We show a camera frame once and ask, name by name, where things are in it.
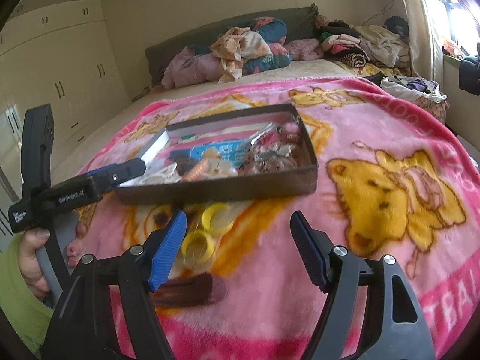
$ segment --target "metal screw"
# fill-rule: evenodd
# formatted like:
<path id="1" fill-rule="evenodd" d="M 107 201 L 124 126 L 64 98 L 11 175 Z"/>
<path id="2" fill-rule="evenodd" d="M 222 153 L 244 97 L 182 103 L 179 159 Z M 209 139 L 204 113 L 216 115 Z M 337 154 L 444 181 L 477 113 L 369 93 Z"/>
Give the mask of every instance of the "metal screw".
<path id="1" fill-rule="evenodd" d="M 92 254 L 86 254 L 85 256 L 82 257 L 82 263 L 84 264 L 90 264 L 92 261 L 93 261 Z"/>
<path id="2" fill-rule="evenodd" d="M 390 256 L 389 254 L 387 254 L 385 257 L 383 257 L 383 260 L 389 264 L 389 265 L 393 265 L 395 264 L 395 257 L 394 256 Z"/>
<path id="3" fill-rule="evenodd" d="M 343 246 L 336 246 L 333 251 L 338 256 L 345 256 L 348 253 L 347 249 L 345 249 Z"/>
<path id="4" fill-rule="evenodd" d="M 134 256 L 138 256 L 143 253 L 143 246 L 135 245 L 130 248 L 130 253 Z"/>

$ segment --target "hand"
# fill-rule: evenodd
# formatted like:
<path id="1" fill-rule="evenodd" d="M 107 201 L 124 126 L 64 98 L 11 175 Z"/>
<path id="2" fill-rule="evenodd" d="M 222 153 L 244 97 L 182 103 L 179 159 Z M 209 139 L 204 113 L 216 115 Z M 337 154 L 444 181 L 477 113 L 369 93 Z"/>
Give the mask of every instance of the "hand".
<path id="1" fill-rule="evenodd" d="M 67 246 L 68 264 L 75 268 L 85 253 L 83 237 L 87 233 L 85 223 L 79 222 L 76 229 L 76 238 Z M 40 249 L 48 241 L 50 232 L 36 228 L 23 233 L 22 241 L 18 249 L 18 266 L 25 283 L 32 293 L 40 300 L 43 300 L 50 292 L 50 287 L 43 277 L 42 270 L 38 264 L 35 251 Z"/>

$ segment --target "brown box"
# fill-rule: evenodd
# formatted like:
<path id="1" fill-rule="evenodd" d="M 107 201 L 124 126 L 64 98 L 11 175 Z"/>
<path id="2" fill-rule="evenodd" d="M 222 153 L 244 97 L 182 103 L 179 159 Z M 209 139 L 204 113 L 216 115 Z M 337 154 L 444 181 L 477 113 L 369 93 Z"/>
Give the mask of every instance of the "brown box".
<path id="1" fill-rule="evenodd" d="M 122 203 L 131 205 L 228 202 L 314 193 L 317 189 L 317 158 L 309 133 L 297 109 L 291 104 L 246 108 L 169 125 L 157 133 L 137 157 L 148 163 L 170 138 L 219 131 L 221 128 L 229 127 L 233 119 L 235 123 L 252 123 L 255 118 L 265 114 L 270 114 L 272 119 L 285 117 L 287 121 L 293 117 L 298 121 L 303 138 L 300 144 L 300 164 L 297 169 L 175 184 L 132 186 L 129 184 L 134 180 L 131 180 L 121 184 L 115 192 Z"/>

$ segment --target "headboard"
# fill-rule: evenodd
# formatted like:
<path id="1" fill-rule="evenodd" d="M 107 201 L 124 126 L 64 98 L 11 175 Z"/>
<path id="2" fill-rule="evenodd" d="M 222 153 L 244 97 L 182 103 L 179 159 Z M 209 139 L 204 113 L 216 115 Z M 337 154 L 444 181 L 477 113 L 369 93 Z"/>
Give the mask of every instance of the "headboard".
<path id="1" fill-rule="evenodd" d="M 155 46 L 150 46 L 145 49 L 145 55 L 148 59 L 148 70 L 152 77 L 152 85 L 159 83 L 158 77 L 160 71 L 166 68 L 173 57 L 182 51 L 185 46 L 191 44 L 210 46 L 226 32 L 228 28 L 262 16 L 277 17 L 285 22 L 287 28 L 286 42 L 295 39 L 313 38 L 314 21 L 317 14 L 318 8 L 315 4 L 304 8 L 254 12 L 206 24 L 164 40 Z"/>

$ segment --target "bed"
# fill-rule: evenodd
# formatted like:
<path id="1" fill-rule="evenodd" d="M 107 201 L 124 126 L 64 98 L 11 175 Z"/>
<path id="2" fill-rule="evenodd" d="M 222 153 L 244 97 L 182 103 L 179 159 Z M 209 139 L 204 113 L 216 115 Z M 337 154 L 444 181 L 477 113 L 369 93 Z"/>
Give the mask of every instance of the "bed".
<path id="1" fill-rule="evenodd" d="M 303 23 L 308 9 L 275 15 L 282 18 L 285 11 L 293 24 Z M 207 42 L 233 22 L 214 23 L 147 49 L 152 83 L 179 48 L 198 39 Z M 301 111 L 320 165 L 317 192 L 245 204 L 212 267 L 212 273 L 228 282 L 229 296 L 218 305 L 157 310 L 176 356 L 299 358 L 325 302 L 289 235 L 289 216 L 301 209 L 335 244 L 375 259 L 387 252 L 396 256 L 419 297 L 437 358 L 461 358 L 465 341 L 477 328 L 470 318 L 480 296 L 480 175 L 458 141 L 432 116 L 332 62 L 294 61 L 232 83 L 152 92 L 88 137 L 58 167 L 53 181 L 74 175 L 80 167 L 87 171 L 132 158 L 167 123 L 211 115 L 223 105 L 230 110 L 276 103 L 292 103 Z M 391 214 L 377 214 L 379 210 Z M 368 215 L 359 220 L 363 212 Z M 85 207 L 81 218 L 89 227 L 88 252 L 106 258 L 141 243 L 155 229 L 159 214 L 171 215 L 171 207 L 125 207 L 114 194 Z M 372 228 L 384 231 L 372 234 Z M 187 274 L 178 266 L 172 271 L 173 276 Z M 115 292 L 112 303 L 122 350 L 131 356 Z M 365 292 L 359 291 L 345 356 L 355 352 L 364 303 Z"/>

